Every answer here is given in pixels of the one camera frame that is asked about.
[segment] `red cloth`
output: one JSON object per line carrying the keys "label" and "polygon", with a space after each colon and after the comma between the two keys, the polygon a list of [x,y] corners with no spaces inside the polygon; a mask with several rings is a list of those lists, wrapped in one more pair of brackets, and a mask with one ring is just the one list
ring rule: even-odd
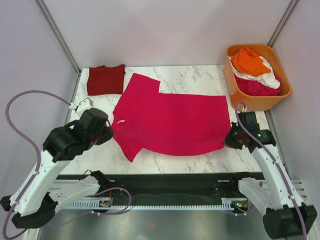
{"label": "red cloth", "polygon": [[[277,75],[274,76],[281,83],[279,77]],[[277,89],[274,89],[258,81],[239,78],[236,75],[234,77],[239,89],[249,96],[277,96],[281,92],[281,85]]]}
{"label": "red cloth", "polygon": [[89,78],[86,83],[89,96],[103,94],[122,94],[124,89],[125,66],[98,66],[89,68]]}
{"label": "red cloth", "polygon": [[225,96],[159,93],[159,86],[133,74],[113,111],[114,139],[130,162],[142,148],[195,156],[224,147],[230,130]]}

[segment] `magenta cloth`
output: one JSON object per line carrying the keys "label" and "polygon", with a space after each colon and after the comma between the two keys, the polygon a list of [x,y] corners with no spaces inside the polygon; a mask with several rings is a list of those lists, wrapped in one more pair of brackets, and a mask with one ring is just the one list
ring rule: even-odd
{"label": "magenta cloth", "polygon": [[225,96],[159,93],[159,86],[134,73],[113,111],[114,139],[130,162],[142,148],[195,156],[224,147],[231,127]]}
{"label": "magenta cloth", "polygon": [[[277,75],[274,76],[281,83],[279,77]],[[239,89],[249,96],[277,96],[281,92],[281,85],[277,89],[274,89],[258,81],[239,78],[236,75],[234,77]]]}

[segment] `white marble surface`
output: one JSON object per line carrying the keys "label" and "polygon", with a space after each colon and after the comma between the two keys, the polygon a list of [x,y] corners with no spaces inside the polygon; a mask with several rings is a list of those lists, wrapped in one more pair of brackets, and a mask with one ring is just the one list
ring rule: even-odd
{"label": "white marble surface", "polygon": [[[127,67],[125,69],[124,88],[127,87],[133,73],[142,74],[161,81],[160,92],[175,94],[198,94],[227,96],[231,122],[236,122],[231,107],[223,75],[222,65],[206,66],[151,66]],[[77,89],[75,103],[87,97],[89,69],[84,69]],[[121,95],[107,94],[91,96],[94,106],[105,111],[112,123],[113,110]],[[263,111],[256,112],[261,129],[268,129]],[[78,119],[73,112],[70,120]],[[176,174],[176,173],[227,173],[259,172],[260,167],[247,149],[234,150],[224,147],[198,156],[169,156],[143,149],[129,162],[117,142],[112,139],[103,145],[93,146],[83,155],[77,156],[61,174],[83,174],[86,170],[100,170],[105,174]]]}

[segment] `orange basket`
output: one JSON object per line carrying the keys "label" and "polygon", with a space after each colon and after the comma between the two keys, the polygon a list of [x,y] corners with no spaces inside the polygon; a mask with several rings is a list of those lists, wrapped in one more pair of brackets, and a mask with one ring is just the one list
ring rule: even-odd
{"label": "orange basket", "polygon": [[[229,57],[234,56],[242,47],[249,49],[258,49],[260,55],[264,57],[271,65],[273,72],[279,77],[282,90],[277,96],[250,96],[243,93],[237,85],[232,65]],[[288,97],[291,93],[291,86],[283,70],[275,51],[264,44],[239,44],[230,46],[225,52],[225,63],[223,75],[228,89],[232,107],[235,109],[239,101],[245,102],[249,111],[269,110],[282,99]]]}

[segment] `orange cloth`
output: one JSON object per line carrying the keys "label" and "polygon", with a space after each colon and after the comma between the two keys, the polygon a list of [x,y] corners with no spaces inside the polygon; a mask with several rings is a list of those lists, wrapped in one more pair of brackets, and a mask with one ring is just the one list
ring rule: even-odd
{"label": "orange cloth", "polygon": [[232,57],[231,62],[237,70],[244,74],[259,76],[270,73],[271,70],[263,65],[263,60],[259,56],[259,50],[250,50],[244,46]]}

